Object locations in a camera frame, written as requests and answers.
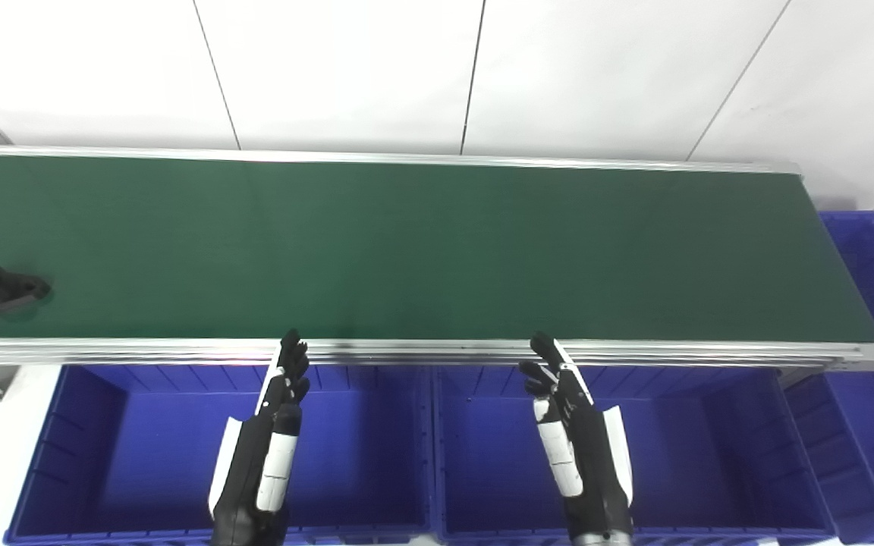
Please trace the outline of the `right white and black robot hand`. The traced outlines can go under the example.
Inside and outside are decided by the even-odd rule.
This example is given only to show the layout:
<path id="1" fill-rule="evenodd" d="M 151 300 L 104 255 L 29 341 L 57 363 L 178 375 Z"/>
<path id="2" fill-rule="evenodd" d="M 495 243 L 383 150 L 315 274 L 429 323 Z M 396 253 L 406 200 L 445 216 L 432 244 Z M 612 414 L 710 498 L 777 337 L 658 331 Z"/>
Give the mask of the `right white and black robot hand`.
<path id="1" fill-rule="evenodd" d="M 519 370 L 571 543 L 631 545 L 633 477 L 621 409 L 596 408 L 578 366 L 551 335 L 536 332 L 530 348 L 544 363 L 524 360 Z"/>

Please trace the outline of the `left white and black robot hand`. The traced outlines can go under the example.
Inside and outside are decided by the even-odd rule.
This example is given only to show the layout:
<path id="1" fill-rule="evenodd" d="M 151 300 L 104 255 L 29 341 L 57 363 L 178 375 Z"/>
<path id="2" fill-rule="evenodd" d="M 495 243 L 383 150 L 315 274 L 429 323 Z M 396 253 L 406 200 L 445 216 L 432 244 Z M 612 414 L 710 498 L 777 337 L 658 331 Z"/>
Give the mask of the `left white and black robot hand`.
<path id="1" fill-rule="evenodd" d="M 311 387 L 308 346 L 296 329 L 280 342 L 246 421 L 229 419 L 209 491 L 212 545 L 281 545 L 288 533 L 287 492 Z"/>

